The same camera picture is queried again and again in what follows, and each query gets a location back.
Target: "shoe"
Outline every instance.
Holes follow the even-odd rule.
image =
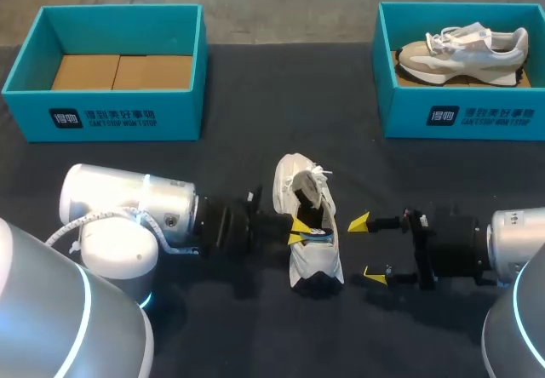
[[[330,174],[301,154],[285,155],[276,168],[272,200],[279,214],[291,214],[310,228],[291,243],[290,284],[303,280],[312,284],[344,284],[339,236],[335,223],[336,207],[327,187]]]
[[[399,52],[399,65],[425,83],[443,84],[455,76],[470,76],[498,86],[516,86],[518,69],[528,55],[528,32],[498,33],[480,23],[447,27],[440,35],[426,34]]]

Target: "screw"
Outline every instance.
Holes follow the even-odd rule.
[[[176,225],[176,218],[174,216],[167,216],[164,218],[164,223],[168,227],[173,227]]]

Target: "teal shoe box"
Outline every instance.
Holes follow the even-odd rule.
[[[64,54],[191,55],[189,89],[52,91]],[[39,10],[3,87],[30,142],[198,140],[208,48],[200,5]]]
[[[399,85],[392,51],[426,32],[480,22],[494,32],[529,33],[531,88]],[[537,4],[380,3],[373,69],[384,135],[401,138],[545,140],[545,14]]]

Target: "shoe tongue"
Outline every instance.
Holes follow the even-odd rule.
[[[479,31],[472,31],[471,33],[463,36],[453,36],[457,42],[462,44],[468,44],[478,41],[484,41],[486,46],[490,48],[492,46],[492,31],[490,29],[480,29]]]
[[[322,203],[322,192],[318,189],[318,184],[309,171],[301,171],[293,178],[292,189],[294,192],[301,191],[307,197],[308,201],[315,209]]]

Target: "shoe box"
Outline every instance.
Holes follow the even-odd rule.
[[[29,142],[198,140],[200,5],[43,7],[3,87]]]
[[[426,32],[474,22],[495,32],[528,31],[529,55],[516,87],[470,77],[431,86],[398,67],[396,51]],[[538,4],[380,3],[372,63],[386,137],[545,140],[545,14]]]

